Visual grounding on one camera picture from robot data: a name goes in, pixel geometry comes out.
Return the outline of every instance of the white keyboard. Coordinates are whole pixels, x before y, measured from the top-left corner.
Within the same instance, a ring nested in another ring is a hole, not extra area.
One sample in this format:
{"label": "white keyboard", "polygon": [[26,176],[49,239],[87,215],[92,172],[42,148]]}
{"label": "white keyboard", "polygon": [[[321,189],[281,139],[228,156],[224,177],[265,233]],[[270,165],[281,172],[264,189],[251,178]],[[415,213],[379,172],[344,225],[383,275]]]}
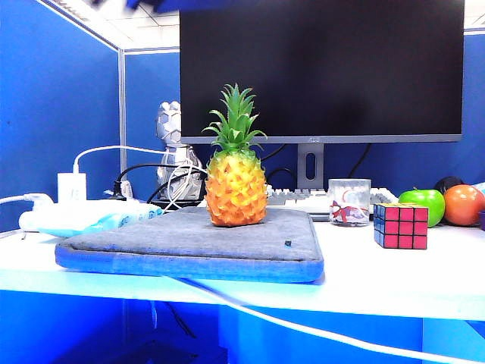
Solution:
{"label": "white keyboard", "polygon": [[[371,211],[375,203],[397,202],[386,188],[371,188]],[[325,190],[273,190],[268,187],[268,208],[307,212],[314,221],[328,221],[330,200]]]}

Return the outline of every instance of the green apple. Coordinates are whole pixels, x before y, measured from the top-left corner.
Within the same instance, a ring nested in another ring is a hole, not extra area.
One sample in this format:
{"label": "green apple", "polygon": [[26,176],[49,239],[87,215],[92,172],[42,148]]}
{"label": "green apple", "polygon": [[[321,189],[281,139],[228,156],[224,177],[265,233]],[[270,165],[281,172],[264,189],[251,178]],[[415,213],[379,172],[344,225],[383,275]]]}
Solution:
{"label": "green apple", "polygon": [[438,224],[445,215],[445,198],[438,190],[418,190],[414,188],[411,191],[401,193],[399,202],[426,206],[428,209],[427,226],[429,228]]}

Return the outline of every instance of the red fruit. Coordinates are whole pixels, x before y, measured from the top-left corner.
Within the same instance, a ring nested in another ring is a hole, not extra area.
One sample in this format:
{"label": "red fruit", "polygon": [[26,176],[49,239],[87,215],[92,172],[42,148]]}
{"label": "red fruit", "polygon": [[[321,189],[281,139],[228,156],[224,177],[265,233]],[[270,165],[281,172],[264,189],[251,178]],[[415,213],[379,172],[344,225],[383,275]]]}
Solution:
{"label": "red fruit", "polygon": [[485,209],[485,195],[473,186],[459,184],[444,193],[445,219],[452,224],[468,226],[478,223],[478,212]]}

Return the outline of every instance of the robot figure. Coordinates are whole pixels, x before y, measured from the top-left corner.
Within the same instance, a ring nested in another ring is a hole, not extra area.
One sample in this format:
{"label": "robot figure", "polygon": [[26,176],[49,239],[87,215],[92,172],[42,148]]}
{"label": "robot figure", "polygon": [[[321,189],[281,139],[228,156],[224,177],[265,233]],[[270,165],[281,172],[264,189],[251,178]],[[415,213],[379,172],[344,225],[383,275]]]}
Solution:
{"label": "robot figure", "polygon": [[[202,163],[197,158],[193,148],[180,142],[181,118],[179,102],[173,101],[170,104],[168,102],[162,102],[160,104],[156,120],[156,130],[157,137],[165,142],[165,150],[174,153],[164,155],[161,163],[169,165],[186,165],[191,162],[194,166],[202,168]],[[199,201],[202,198],[201,189],[203,176],[201,173],[193,173],[174,180],[174,177],[185,174],[186,172],[187,170],[183,168],[175,171],[175,168],[172,167],[158,167],[157,177],[159,186],[167,184],[169,179],[172,178],[170,190],[167,187],[162,188],[158,194],[158,198],[160,200],[169,201],[170,196],[172,199],[177,198],[177,201],[181,202]]]}

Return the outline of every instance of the yellow pineapple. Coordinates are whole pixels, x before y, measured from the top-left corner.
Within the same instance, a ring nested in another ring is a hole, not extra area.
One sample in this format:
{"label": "yellow pineapple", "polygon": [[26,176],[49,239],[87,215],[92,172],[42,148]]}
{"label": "yellow pineapple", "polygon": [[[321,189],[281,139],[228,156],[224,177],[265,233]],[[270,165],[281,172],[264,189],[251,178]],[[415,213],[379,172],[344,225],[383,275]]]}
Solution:
{"label": "yellow pineapple", "polygon": [[251,89],[239,92],[237,83],[226,85],[221,101],[227,107],[227,116],[211,110],[220,121],[203,130],[214,131],[217,138],[212,144],[222,148],[208,164],[205,185],[207,210],[217,226],[257,224],[266,216],[266,180],[261,161],[249,148],[254,136],[265,134],[250,130],[258,117],[251,116],[255,95],[249,95],[250,92]]}

